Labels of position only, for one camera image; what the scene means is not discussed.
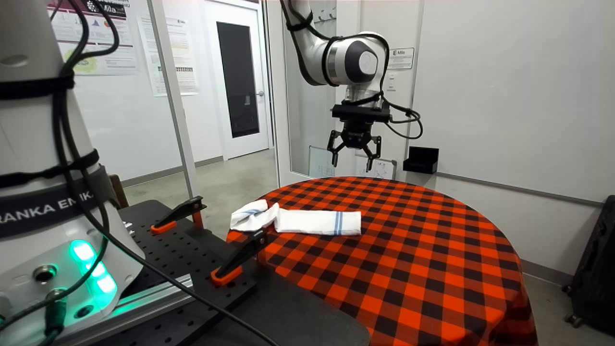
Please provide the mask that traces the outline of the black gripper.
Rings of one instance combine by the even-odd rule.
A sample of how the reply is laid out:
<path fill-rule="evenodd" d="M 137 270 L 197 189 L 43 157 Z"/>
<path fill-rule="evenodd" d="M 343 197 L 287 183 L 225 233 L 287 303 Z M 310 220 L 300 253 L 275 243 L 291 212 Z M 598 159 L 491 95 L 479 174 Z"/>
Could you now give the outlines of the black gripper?
<path fill-rule="evenodd" d="M 366 172 L 373 170 L 373 162 L 381 159 L 383 139 L 371 135 L 373 124 L 389 124 L 389 109 L 360 109 L 337 105 L 333 116 L 339 118 L 345 128 L 329 135 L 327 151 L 331 153 L 331 164 L 339 166 L 339 155 L 345 147 L 362 149 L 368 157 Z"/>

